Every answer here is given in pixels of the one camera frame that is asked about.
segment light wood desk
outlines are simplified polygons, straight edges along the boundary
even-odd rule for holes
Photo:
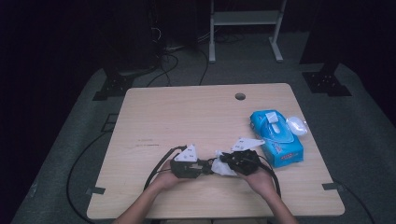
[[[244,93],[245,100],[235,99]],[[229,151],[238,137],[254,138],[249,117],[276,109],[304,119],[288,84],[166,87],[128,90],[93,194],[89,218],[113,218],[141,193],[172,147],[195,144],[198,158]],[[295,216],[338,216],[345,211],[311,133],[300,137],[304,161],[276,169],[282,199]],[[262,155],[259,147],[254,148]],[[271,217],[265,201],[238,177],[200,175],[156,199],[150,218]]]

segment dark background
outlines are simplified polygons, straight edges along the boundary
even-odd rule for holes
[[[235,9],[276,7],[270,2],[240,1]],[[217,0],[217,7],[228,3]],[[301,63],[344,63],[393,123],[395,4],[289,0],[281,28],[311,31]],[[119,62],[154,66],[159,52],[150,26],[196,44],[196,36],[208,32],[209,1],[2,0],[0,22],[0,223],[8,223],[91,75],[102,67],[114,72]]]

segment hand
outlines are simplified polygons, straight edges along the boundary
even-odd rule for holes
[[[151,185],[155,185],[160,189],[170,189],[177,183],[188,180],[185,178],[177,178],[170,169],[171,163],[168,160],[163,164],[161,171],[157,174]]]
[[[260,194],[264,200],[268,199],[271,195],[276,194],[273,178],[268,172],[259,168],[256,172],[250,175],[239,174],[240,177],[245,179],[250,187],[258,194]]]

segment white metal stand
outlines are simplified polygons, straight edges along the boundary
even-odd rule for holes
[[[283,14],[287,0],[282,0],[280,10],[267,11],[224,11],[215,12],[215,0],[211,1],[210,14],[210,41],[209,41],[209,61],[216,61],[215,53],[215,26],[217,25],[275,25],[273,36],[269,37],[271,48],[275,54],[278,63],[283,62],[277,46],[277,37],[279,35],[280,24],[282,23]]]

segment blue plastic package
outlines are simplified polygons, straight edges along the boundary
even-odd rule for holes
[[[303,145],[278,111],[256,111],[250,116],[250,125],[254,133],[265,141],[262,151],[273,167],[304,160]]]

